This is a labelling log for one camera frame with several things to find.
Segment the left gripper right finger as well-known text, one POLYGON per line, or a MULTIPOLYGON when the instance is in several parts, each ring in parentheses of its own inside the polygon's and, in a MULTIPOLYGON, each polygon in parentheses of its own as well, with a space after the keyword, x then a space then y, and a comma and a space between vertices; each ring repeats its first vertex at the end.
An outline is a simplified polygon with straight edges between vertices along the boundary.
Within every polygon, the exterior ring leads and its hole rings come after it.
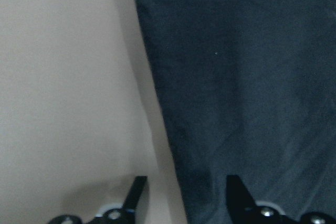
POLYGON ((255 200, 238 175, 226 177, 226 206, 230 216, 243 216, 257 207, 255 200))

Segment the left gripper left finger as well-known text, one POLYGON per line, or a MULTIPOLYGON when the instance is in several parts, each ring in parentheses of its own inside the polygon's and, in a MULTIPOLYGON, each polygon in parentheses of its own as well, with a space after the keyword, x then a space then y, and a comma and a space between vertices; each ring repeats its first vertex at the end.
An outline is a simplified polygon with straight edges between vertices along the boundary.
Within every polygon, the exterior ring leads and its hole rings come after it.
POLYGON ((136 176, 123 202, 123 209, 126 212, 135 213, 144 197, 148 182, 147 176, 136 176))

